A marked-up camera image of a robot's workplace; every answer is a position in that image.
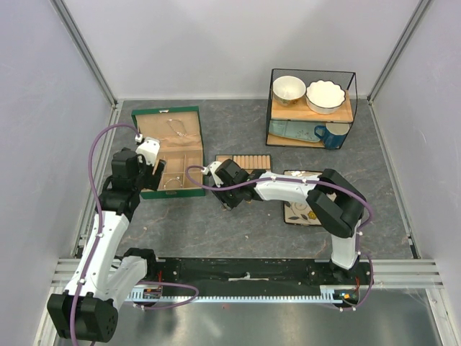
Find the silver pearl bangle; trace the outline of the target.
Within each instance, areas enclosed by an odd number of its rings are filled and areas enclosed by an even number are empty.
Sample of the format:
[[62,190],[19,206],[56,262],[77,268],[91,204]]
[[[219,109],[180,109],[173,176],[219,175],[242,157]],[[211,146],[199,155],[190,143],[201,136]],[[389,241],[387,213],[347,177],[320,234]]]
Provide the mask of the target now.
[[165,190],[175,190],[175,189],[182,189],[183,188],[183,178],[182,176],[175,176],[168,178],[164,182],[164,189]]

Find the green jewelry tray insert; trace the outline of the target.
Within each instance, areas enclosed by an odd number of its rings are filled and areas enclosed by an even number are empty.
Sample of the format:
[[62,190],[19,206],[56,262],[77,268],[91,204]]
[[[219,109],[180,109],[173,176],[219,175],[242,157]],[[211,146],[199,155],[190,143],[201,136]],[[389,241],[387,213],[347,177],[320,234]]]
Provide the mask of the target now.
[[221,154],[215,157],[215,160],[220,162],[224,162],[227,159],[232,159],[235,163],[237,163],[237,165],[239,165],[240,168],[245,169],[247,172],[252,172],[255,169],[270,171],[272,168],[272,160],[269,154]]

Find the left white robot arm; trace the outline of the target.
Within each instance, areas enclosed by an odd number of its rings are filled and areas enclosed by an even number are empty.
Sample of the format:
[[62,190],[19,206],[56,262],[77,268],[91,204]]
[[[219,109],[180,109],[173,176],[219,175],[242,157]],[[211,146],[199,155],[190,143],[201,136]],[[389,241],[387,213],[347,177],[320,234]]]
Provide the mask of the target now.
[[112,157],[112,173],[97,197],[93,231],[81,261],[61,294],[52,294],[47,310],[58,335],[70,340],[109,342],[121,305],[140,281],[152,283],[158,275],[150,249],[130,249],[117,269],[115,252],[140,204],[142,190],[156,190],[164,160],[159,144],[148,140],[136,150],[123,148]]

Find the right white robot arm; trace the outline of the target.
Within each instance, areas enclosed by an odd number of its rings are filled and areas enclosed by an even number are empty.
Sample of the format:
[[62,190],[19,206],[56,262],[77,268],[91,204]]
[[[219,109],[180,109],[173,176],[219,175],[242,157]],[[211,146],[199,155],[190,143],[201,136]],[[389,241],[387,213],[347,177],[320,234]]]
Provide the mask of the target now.
[[214,195],[229,210],[242,201],[281,200],[308,206],[331,235],[331,278],[348,283],[356,275],[357,229],[365,225],[365,197],[333,169],[319,175],[290,177],[264,169],[248,173],[231,159],[214,161],[203,173],[213,178]]

